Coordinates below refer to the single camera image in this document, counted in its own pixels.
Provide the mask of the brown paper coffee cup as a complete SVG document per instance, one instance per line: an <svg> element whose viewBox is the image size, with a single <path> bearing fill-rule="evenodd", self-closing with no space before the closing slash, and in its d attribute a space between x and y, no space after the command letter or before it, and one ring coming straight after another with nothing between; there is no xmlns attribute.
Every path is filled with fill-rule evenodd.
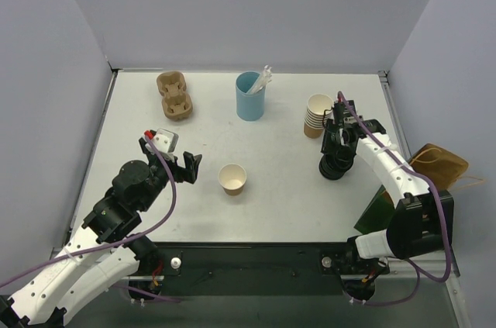
<svg viewBox="0 0 496 328"><path fill-rule="evenodd" d="M247 174L242 166L227 164L220 169L218 180L227 195L236 196L243 191Z"/></svg>

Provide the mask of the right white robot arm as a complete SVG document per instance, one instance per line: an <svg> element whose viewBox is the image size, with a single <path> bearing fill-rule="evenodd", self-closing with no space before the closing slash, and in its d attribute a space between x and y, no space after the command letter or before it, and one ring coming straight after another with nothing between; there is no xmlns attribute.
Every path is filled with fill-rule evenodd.
<svg viewBox="0 0 496 328"><path fill-rule="evenodd" d="M360 157L375 173L393 203L385 229L359 235L345 250L346 267L360 272L371 259L410 259L444 250L450 261L454 201L439 192L430 178L417 173L393 146L385 128L376 120L357 115L352 101L339 98L333 116L325 123L319 171L339 180Z"/></svg>

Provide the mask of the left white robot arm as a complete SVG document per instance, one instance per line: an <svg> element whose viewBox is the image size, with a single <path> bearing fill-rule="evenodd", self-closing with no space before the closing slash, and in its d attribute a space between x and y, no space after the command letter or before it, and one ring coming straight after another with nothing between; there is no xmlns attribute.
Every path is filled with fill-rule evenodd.
<svg viewBox="0 0 496 328"><path fill-rule="evenodd" d="M178 183L196 182L202 161L200 154L185 152L180 166L176 142L177 134L154 130L140 137L147 160L126 162L63 250L34 267L36 277L23 288L1 299L5 326L62 327L120 278L154 271L159 256L148 238L151 231L133 231L166 187L175 191Z"/></svg>

